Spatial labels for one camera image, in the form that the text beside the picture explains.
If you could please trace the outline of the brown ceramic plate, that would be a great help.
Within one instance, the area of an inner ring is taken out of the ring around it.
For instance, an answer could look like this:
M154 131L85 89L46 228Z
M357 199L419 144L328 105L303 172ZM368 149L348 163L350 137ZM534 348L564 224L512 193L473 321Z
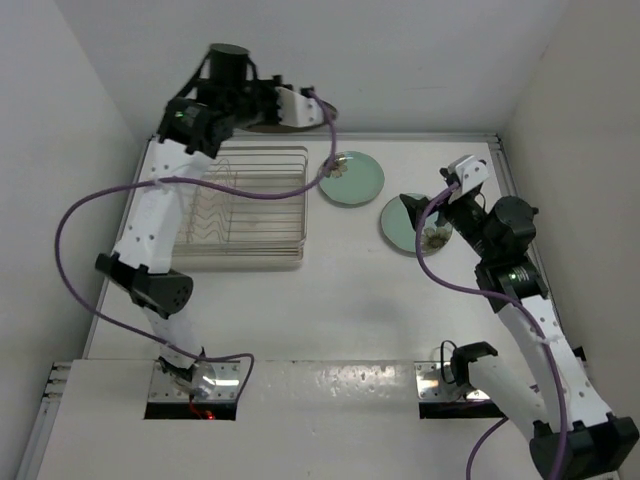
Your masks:
M322 125L307 126L307 127L291 127L291 126L285 126L285 125L259 124L259 125L253 125L253 126L243 128L243 131L248 133L258 133L258 134L276 134L276 135L297 134L297 133L310 132L327 125L328 125L327 122L323 123Z

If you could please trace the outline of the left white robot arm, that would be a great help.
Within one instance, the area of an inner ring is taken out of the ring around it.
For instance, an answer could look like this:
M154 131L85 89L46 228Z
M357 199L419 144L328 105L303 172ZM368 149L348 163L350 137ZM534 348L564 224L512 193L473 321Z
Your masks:
M235 129L277 117L277 84L261 80L247 49L210 45L186 85L166 104L146 150L153 168L141 197L111 254L96 268L129 294L163 340L163 372L192 390L211 370L199 362L204 349L193 335L186 304L192 279L172 269L172 252L185 209L222 143Z

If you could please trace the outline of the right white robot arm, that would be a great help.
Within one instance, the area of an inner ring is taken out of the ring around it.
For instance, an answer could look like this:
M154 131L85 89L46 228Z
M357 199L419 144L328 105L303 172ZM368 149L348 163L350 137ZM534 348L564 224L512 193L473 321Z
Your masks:
M548 289L527 250L537 209L515 196L490 211L478 192L447 189L435 199L403 194L412 227L437 212L479 255L472 294L485 297L516 341L535 382L527 383L487 342L454 349L450 369L459 387L479 389L517 427L544 479L589 479L615 471L639 441L630 417L600 397L556 321Z

